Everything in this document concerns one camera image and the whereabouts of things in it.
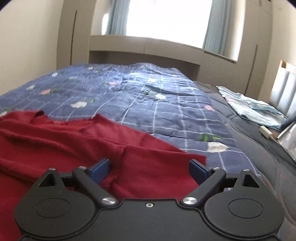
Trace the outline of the dark red knit garment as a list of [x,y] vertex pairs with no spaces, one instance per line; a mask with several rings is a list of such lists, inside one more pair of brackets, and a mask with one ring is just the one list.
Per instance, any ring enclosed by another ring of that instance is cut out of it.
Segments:
[[118,200],[181,199],[197,184],[189,154],[152,135],[96,115],[57,121],[42,111],[14,111],[1,117],[1,240],[17,240],[16,204],[49,168],[70,172],[110,161],[102,188]]

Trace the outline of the dark grey bed sheet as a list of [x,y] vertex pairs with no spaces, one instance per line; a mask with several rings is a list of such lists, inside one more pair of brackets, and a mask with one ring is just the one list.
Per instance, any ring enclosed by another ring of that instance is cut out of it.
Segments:
[[295,240],[295,159],[276,141],[266,139],[259,125],[242,119],[210,84],[195,81],[205,92],[224,125],[233,134],[238,148],[259,170],[267,188],[281,203],[285,218],[278,232],[281,240]]

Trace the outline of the small white box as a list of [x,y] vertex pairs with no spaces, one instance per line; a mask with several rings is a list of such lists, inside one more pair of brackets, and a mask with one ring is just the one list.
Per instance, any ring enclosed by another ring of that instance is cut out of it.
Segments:
[[268,140],[273,137],[273,133],[265,126],[260,126],[259,132]]

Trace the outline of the light blue folded cloth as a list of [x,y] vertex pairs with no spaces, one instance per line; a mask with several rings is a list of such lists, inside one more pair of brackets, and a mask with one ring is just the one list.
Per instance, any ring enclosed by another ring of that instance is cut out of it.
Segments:
[[217,86],[217,89],[241,118],[277,131],[281,131],[282,125],[287,121],[283,113],[266,102],[246,97],[224,86]]

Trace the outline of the blue plaid floral quilt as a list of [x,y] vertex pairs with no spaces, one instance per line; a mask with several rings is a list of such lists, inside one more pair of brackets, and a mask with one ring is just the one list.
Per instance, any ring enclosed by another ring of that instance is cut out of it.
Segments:
[[258,173],[210,98],[176,68],[151,63],[70,66],[3,94],[1,115],[14,110],[42,110],[57,121],[100,114],[188,153],[204,155],[209,167]]

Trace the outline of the grey padded wooden headboard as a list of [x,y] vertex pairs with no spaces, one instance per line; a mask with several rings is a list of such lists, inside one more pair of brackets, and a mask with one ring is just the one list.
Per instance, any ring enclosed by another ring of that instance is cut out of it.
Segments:
[[287,117],[295,114],[295,65],[281,60],[269,103]]

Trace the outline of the right teal curtain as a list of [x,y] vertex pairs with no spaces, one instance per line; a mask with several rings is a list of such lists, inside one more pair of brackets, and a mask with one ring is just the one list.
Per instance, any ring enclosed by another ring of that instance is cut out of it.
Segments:
[[231,1],[212,1],[208,27],[203,44],[204,50],[223,55],[228,33],[230,12]]

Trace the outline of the teal curtain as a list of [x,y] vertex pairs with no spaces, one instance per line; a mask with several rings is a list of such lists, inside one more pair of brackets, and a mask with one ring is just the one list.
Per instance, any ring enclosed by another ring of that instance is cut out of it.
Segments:
[[228,33],[230,12],[231,1],[212,1],[208,27],[203,44],[204,50],[223,55]]
[[127,28],[127,18],[130,7],[130,0],[111,1],[111,9],[106,34],[115,36],[125,36]]

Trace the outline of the beige built-in wardrobe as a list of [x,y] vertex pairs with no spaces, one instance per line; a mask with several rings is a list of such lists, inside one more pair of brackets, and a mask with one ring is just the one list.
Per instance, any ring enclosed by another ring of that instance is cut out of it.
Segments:
[[270,1],[236,1],[225,55],[166,40],[101,36],[109,1],[64,1],[57,43],[57,68],[82,63],[137,62],[175,67],[188,78],[259,97],[273,28]]

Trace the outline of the left teal curtain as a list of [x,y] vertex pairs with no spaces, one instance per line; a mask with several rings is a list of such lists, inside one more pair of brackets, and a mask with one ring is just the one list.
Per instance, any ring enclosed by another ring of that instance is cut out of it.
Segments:
[[115,36],[125,36],[127,28],[127,18],[130,7],[130,0],[111,1],[111,9],[106,34]]

